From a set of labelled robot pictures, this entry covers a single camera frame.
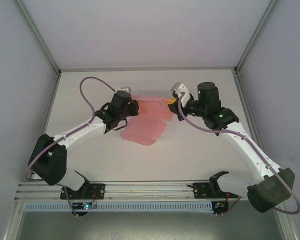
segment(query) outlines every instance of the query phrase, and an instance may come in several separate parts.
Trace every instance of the yellow tag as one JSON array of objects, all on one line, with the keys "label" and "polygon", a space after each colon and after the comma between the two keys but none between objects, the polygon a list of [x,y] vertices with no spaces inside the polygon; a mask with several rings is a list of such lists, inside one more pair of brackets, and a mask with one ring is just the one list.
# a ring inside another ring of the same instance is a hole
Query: yellow tag
[{"label": "yellow tag", "polygon": [[166,103],[167,105],[170,105],[170,104],[174,104],[176,101],[177,101],[177,98],[175,98],[175,97],[173,96],[173,97],[171,98],[170,101],[166,101],[165,103]]}]

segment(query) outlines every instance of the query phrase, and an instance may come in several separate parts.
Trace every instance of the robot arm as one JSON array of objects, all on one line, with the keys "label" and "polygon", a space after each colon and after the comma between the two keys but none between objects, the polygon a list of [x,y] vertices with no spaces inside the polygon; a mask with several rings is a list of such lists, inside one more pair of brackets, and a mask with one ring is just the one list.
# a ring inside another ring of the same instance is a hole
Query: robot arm
[{"label": "robot arm", "polygon": [[[62,134],[40,136],[28,164],[50,186],[62,185],[80,191],[84,196],[89,181],[77,171],[67,168],[67,156],[87,139],[115,130],[119,122],[127,122],[126,118],[138,115],[138,111],[138,103],[131,99],[129,91],[118,90],[111,102],[96,111],[92,119]],[[51,147],[40,155],[47,146]]]},{"label": "robot arm", "polygon": [[[188,114],[201,117],[205,125],[211,129],[207,129],[206,132],[215,133],[227,142],[252,175],[252,179],[246,179],[227,171],[218,172],[209,179],[213,193],[222,191],[248,198],[252,206],[261,213],[290,198],[291,194],[269,167],[271,166],[291,189],[295,180],[294,173],[289,168],[283,170],[273,162],[247,134],[239,118],[230,109],[221,107],[219,91],[214,83],[203,82],[198,85],[198,100],[194,100],[189,90],[180,82],[176,83],[171,91],[174,102],[168,106],[177,114],[179,121]],[[178,108],[180,100],[182,114]],[[268,165],[247,140],[266,159]]]}]

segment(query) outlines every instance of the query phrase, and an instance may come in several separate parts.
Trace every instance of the white wall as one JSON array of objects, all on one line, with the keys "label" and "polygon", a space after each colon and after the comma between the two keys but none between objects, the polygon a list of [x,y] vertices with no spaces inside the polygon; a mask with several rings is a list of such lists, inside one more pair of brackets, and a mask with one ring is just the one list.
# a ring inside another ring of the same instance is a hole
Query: white wall
[{"label": "white wall", "polygon": [[234,67],[270,0],[24,0],[62,70]]},{"label": "white wall", "polygon": [[11,0],[0,0],[0,238],[55,76]]},{"label": "white wall", "polygon": [[295,172],[300,198],[300,0],[279,3],[241,76],[265,151]]}]

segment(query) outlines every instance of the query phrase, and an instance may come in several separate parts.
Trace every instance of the white tabletop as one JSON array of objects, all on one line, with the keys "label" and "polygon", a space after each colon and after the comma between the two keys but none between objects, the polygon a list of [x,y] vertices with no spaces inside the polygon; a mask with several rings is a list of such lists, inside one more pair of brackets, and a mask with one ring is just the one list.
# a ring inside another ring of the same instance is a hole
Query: white tabletop
[{"label": "white tabletop", "polygon": [[[182,82],[197,99],[197,85],[214,82],[219,88],[223,107],[230,108],[248,131],[231,70],[158,70],[64,72],[61,75],[47,134],[63,133],[91,116],[91,109],[79,92],[80,81],[94,76],[114,88],[129,86],[133,94],[171,97],[170,89]],[[102,83],[89,79],[83,91],[98,110],[110,102],[113,92]],[[189,116],[194,123],[205,127],[199,117]],[[67,158],[67,167],[77,170],[90,181],[181,181],[207,180],[226,170],[243,177],[249,171],[234,151],[219,137],[201,132],[174,116],[156,143],[144,146],[120,137],[119,131],[87,141]]]}]

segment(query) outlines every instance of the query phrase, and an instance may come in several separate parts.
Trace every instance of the gray wall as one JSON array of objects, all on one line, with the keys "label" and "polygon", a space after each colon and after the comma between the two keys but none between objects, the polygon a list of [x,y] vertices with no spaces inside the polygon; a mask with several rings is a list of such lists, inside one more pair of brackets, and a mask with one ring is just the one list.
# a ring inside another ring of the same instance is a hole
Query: gray wall
[{"label": "gray wall", "polygon": [[11,0],[0,0],[0,238],[55,76]]},{"label": "gray wall", "polygon": [[300,199],[300,0],[279,3],[241,77],[265,151],[295,172]]}]

